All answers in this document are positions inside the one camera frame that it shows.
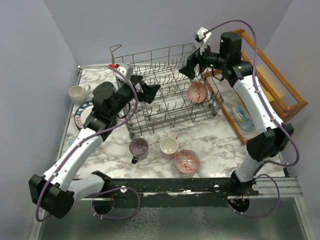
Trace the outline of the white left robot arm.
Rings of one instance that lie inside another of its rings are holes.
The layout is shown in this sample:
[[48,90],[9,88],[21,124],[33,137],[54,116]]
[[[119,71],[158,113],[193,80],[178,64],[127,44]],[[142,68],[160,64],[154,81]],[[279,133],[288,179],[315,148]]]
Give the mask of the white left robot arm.
[[43,209],[49,216],[61,219],[82,198],[106,197],[111,190],[107,175],[95,171],[81,180],[74,177],[87,158],[119,127],[119,112],[132,100],[152,103],[160,87],[148,85],[140,75],[133,75],[119,89],[109,81],[99,84],[93,90],[92,111],[72,145],[43,175],[30,178],[28,185],[36,210]]

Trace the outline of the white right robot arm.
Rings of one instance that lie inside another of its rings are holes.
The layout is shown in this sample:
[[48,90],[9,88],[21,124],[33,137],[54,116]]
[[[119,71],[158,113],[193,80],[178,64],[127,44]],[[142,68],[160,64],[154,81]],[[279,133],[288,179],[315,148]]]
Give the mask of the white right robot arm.
[[186,65],[179,72],[192,80],[196,76],[196,66],[200,73],[207,68],[220,70],[222,78],[241,97],[253,120],[257,136],[246,143],[247,157],[230,177],[230,191],[240,196],[247,191],[263,164],[271,162],[271,158],[285,148],[292,139],[294,128],[291,124],[284,124],[275,113],[262,91],[253,65],[242,59],[241,35],[222,33],[218,53],[212,52],[207,44],[210,36],[204,27],[196,32],[195,40],[200,47],[187,58]]

